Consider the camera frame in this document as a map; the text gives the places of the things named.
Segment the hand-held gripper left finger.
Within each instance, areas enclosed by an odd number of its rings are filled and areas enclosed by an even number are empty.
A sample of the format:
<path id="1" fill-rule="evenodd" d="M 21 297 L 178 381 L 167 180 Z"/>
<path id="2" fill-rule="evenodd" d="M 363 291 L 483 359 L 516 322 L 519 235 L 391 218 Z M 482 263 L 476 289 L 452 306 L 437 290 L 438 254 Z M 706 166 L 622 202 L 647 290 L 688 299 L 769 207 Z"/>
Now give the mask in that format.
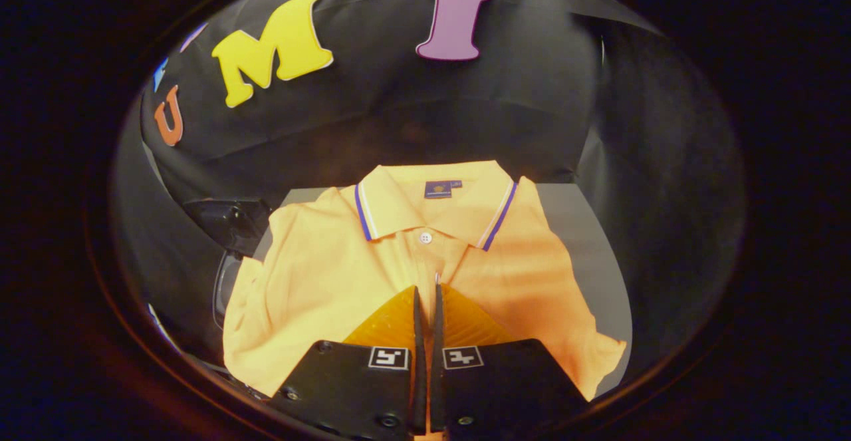
<path id="1" fill-rule="evenodd" d="M 422 302 L 408 287 L 343 342 L 319 340 L 271 407 L 344 440 L 411 440 L 426 431 Z"/>

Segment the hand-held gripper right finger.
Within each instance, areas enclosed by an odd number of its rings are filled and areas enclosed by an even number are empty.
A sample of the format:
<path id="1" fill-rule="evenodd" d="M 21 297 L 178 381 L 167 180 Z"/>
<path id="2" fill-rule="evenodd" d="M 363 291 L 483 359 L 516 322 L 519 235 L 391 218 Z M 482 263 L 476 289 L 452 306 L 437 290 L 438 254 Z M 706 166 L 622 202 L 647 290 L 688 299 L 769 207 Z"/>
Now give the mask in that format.
<path id="1" fill-rule="evenodd" d="M 447 440 L 532 440 L 586 408 L 539 340 L 512 338 L 445 284 L 433 334 L 429 425 Z"/>

